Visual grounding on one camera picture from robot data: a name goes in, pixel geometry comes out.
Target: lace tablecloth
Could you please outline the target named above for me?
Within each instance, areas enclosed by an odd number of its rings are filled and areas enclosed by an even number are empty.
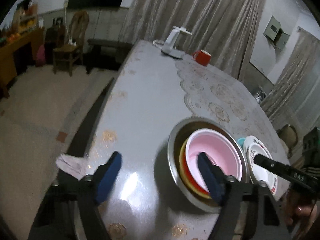
[[[271,122],[241,82],[212,65],[198,64],[189,55],[175,65],[186,92],[185,104],[194,116],[213,119],[235,139],[257,137],[274,160],[289,164]],[[280,197],[287,187],[288,183],[281,179],[276,196]]]

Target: floor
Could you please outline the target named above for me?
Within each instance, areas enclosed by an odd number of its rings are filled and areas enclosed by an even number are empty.
[[[82,120],[117,72],[78,66],[52,73],[29,67],[0,100],[0,215],[18,239],[27,239],[41,200]]]

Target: metal bowl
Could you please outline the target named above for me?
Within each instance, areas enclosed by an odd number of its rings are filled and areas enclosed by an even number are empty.
[[[248,164],[246,158],[244,157],[243,151],[229,132],[227,132],[216,122],[206,118],[191,117],[188,119],[184,119],[173,128],[168,141],[167,157],[169,168],[174,182],[193,205],[206,212],[218,213],[220,211],[220,207],[217,205],[217,203],[215,203],[212,199],[201,198],[197,194],[189,191],[180,178],[179,153],[182,144],[194,131],[201,128],[209,128],[215,130],[223,134],[233,144],[238,152],[242,164],[241,182],[248,182]]]

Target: hand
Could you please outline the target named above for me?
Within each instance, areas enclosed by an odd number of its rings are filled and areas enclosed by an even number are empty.
[[[294,240],[300,239],[309,231],[316,220],[316,215],[317,206],[309,195],[302,195],[293,189],[289,190],[284,205],[284,221],[287,226],[292,227],[300,222],[299,229],[293,237]]]

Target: chair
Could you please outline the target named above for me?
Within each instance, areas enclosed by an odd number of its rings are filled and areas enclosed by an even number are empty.
[[[290,159],[292,157],[292,149],[298,143],[298,133],[297,130],[290,124],[286,124],[280,130],[277,131],[279,138],[287,145],[289,151],[287,157]]]
[[[76,12],[69,25],[68,41],[71,38],[72,42],[76,42],[75,45],[69,43],[64,44],[60,48],[53,50],[53,72],[57,72],[57,61],[69,62],[69,75],[72,76],[73,63],[77,60],[81,60],[83,65],[83,45],[84,34],[89,23],[89,16],[86,11]]]

